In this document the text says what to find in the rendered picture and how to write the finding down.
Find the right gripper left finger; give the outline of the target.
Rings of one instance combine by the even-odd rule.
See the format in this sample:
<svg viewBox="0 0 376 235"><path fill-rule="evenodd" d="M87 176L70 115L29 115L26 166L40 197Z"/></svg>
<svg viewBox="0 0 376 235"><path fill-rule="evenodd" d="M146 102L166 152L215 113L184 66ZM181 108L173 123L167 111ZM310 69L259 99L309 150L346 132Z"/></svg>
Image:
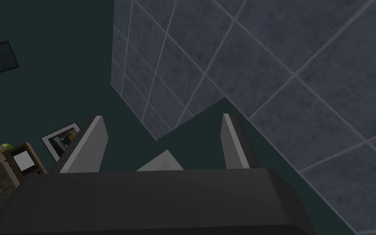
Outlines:
<svg viewBox="0 0 376 235"><path fill-rule="evenodd" d="M108 134L101 115L87 119L51 173L99 172L108 142Z"/></svg>

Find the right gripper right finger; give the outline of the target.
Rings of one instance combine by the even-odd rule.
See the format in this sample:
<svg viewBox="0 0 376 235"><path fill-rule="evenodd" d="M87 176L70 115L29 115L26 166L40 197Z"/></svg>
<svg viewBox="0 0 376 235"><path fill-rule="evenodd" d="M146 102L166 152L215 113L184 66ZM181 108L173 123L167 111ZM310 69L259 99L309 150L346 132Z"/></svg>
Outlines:
<svg viewBox="0 0 376 235"><path fill-rule="evenodd" d="M235 113L223 114L220 137L227 169L261 167Z"/></svg>

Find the white framed wall picture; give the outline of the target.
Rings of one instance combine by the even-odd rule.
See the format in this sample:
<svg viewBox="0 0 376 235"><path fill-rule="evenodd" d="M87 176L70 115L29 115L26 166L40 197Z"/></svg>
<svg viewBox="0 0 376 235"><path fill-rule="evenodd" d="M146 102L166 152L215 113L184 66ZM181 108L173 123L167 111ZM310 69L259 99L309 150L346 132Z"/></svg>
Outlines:
<svg viewBox="0 0 376 235"><path fill-rule="evenodd" d="M74 122L41 138L55 162L59 161L79 130L78 124Z"/></svg>

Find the brown wooden picture frame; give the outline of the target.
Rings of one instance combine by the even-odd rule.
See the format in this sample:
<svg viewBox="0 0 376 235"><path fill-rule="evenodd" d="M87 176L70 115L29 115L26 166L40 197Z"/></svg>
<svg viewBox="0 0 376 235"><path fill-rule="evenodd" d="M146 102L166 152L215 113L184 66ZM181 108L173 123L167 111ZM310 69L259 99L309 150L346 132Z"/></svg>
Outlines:
<svg viewBox="0 0 376 235"><path fill-rule="evenodd" d="M28 175L47 174L47 170L29 142L5 151L4 156L19 182Z"/></svg>

